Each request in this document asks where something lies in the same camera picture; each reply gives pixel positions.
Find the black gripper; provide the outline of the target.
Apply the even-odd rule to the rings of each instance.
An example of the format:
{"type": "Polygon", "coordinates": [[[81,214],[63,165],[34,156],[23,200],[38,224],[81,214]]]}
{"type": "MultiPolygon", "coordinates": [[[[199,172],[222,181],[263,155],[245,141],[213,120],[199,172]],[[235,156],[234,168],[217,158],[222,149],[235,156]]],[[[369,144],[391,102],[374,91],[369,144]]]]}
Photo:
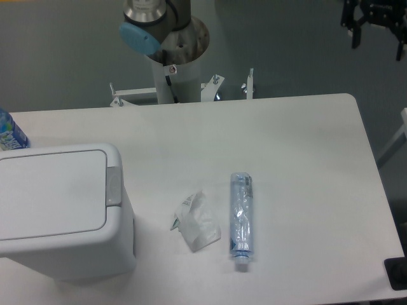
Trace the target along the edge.
{"type": "Polygon", "coordinates": [[[398,40],[396,60],[400,61],[406,44],[406,1],[344,1],[340,25],[352,33],[352,49],[361,43],[364,23],[385,27],[398,40]]]}

